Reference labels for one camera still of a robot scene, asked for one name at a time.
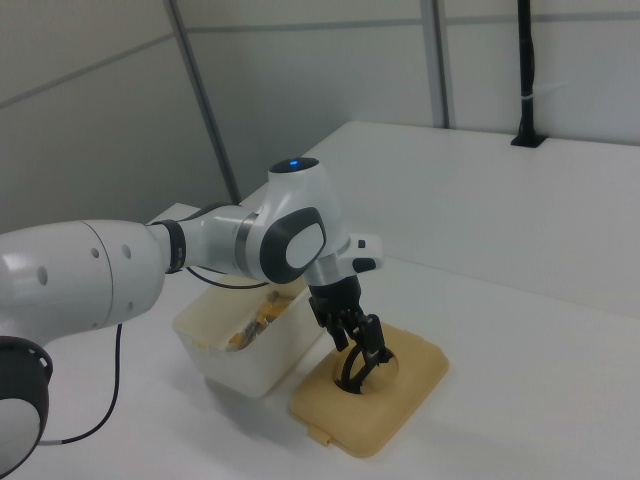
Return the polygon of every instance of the white plastic container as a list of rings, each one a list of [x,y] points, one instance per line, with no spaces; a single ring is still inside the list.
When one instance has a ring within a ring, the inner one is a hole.
[[[246,279],[231,275],[219,281],[247,284]],[[226,351],[229,339],[244,329],[274,290],[294,300],[247,347]],[[248,397],[260,397],[323,332],[309,306],[309,296],[300,279],[251,290],[211,287],[174,319],[173,329],[207,378]]]

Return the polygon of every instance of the gray wall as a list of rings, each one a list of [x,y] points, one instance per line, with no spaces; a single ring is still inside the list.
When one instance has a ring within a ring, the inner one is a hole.
[[[162,1],[0,5],[0,233],[228,200]]]
[[[350,120],[515,133],[516,3],[2,2],[0,232],[245,197]],[[640,144],[640,0],[532,8],[538,130]]]
[[[443,125],[430,1],[177,4],[242,196],[349,120]]]
[[[441,0],[451,126],[515,133],[515,0]],[[534,0],[536,126],[640,145],[640,1]]]

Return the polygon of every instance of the cable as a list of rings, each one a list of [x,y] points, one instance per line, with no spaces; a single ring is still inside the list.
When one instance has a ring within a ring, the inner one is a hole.
[[[111,398],[111,405],[109,405],[109,410],[107,410],[107,414],[104,416],[100,423],[98,423],[95,427],[93,427],[88,432],[83,433],[82,435],[78,435],[76,437],[65,438],[64,440],[41,440],[38,445],[42,446],[51,446],[51,445],[67,445],[69,443],[78,442],[80,440],[84,440],[85,438],[93,435],[98,430],[102,428],[102,426],[107,423],[109,417],[113,413],[114,408],[116,407],[116,402],[118,401],[118,392],[120,390],[120,340],[122,339],[122,324],[118,325],[118,329],[116,331],[116,361],[115,361],[115,383],[113,385],[113,397]]]
[[[197,279],[202,280],[203,282],[208,283],[209,285],[213,285],[215,287],[220,287],[220,288],[228,288],[229,290],[250,290],[252,288],[260,288],[260,287],[264,287],[265,285],[269,285],[267,282],[256,283],[255,285],[226,285],[224,283],[214,282],[213,280],[209,280],[208,278],[203,277],[202,275],[194,272],[191,267],[187,267],[187,271]]]
[[[216,270],[213,270],[211,268],[206,268],[206,267],[200,267],[200,268],[203,268],[204,270],[208,270],[210,272],[222,273],[222,272],[218,272]],[[213,280],[209,280],[208,278],[205,278],[205,277],[197,274],[196,272],[194,272],[191,269],[191,267],[187,267],[187,271],[189,271],[189,273],[191,273],[192,275],[194,275],[198,279],[202,280],[203,282],[206,282],[206,283],[208,283],[210,285],[214,285],[216,287],[228,288],[228,289],[231,289],[231,290],[248,290],[248,289],[260,288],[260,287],[264,287],[265,285],[268,285],[267,282],[258,283],[258,284],[255,284],[255,285],[225,285],[224,283],[214,282]],[[38,442],[38,445],[41,445],[43,447],[49,447],[49,446],[52,446],[52,445],[67,445],[69,443],[78,442],[80,440],[84,440],[87,437],[90,437],[91,435],[96,433],[98,430],[100,430],[104,426],[105,423],[107,423],[107,421],[111,417],[111,414],[113,413],[113,410],[116,407],[116,403],[118,401],[118,393],[120,391],[120,343],[121,343],[121,339],[122,339],[122,324],[119,324],[118,325],[118,329],[116,331],[115,382],[114,382],[114,385],[113,385],[113,397],[111,398],[111,404],[109,405],[109,410],[107,410],[107,413],[104,416],[104,418],[102,420],[100,420],[100,423],[98,423],[95,427],[93,427],[88,432],[83,433],[82,435],[78,435],[78,436],[71,437],[71,438],[65,438],[64,440],[41,440],[40,442]]]

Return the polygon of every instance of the beige tray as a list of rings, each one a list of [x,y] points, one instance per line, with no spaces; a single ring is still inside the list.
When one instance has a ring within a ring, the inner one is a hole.
[[[382,326],[394,358],[374,369],[362,394],[335,384],[350,349],[333,350],[300,383],[291,413],[307,425],[309,436],[354,457],[377,453],[407,421],[449,368],[436,345],[390,325]],[[354,365],[353,371],[359,369]]]

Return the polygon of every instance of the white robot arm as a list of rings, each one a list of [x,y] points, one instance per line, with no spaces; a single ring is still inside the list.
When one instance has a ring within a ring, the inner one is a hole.
[[[223,206],[145,226],[78,221],[0,235],[0,478],[37,445],[46,424],[51,359],[42,346],[149,310],[165,273],[186,266],[273,283],[303,276],[318,323],[339,350],[347,335],[365,367],[390,358],[379,320],[359,305],[358,273],[380,268],[374,235],[350,235],[328,175],[312,158],[269,171],[257,210]]]

